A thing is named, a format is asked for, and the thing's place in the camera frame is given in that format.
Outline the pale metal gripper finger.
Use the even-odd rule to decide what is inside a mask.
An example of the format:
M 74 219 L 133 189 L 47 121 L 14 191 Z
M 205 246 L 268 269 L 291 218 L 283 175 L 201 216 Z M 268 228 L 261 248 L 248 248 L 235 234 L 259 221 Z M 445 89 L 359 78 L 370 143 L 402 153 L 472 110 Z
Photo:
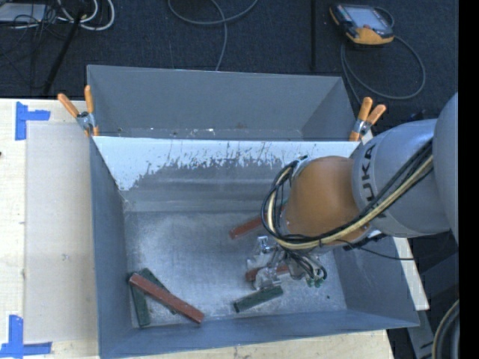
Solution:
M 268 264 L 272 254 L 272 247 L 268 236 L 258 236 L 251 256 L 246 260 L 248 270 L 261 269 Z
M 281 279 L 278 276 L 277 271 L 275 269 L 265 267 L 260 269 L 254 276 L 252 287 L 255 290 L 262 290 L 273 286 L 279 286 L 280 283 Z

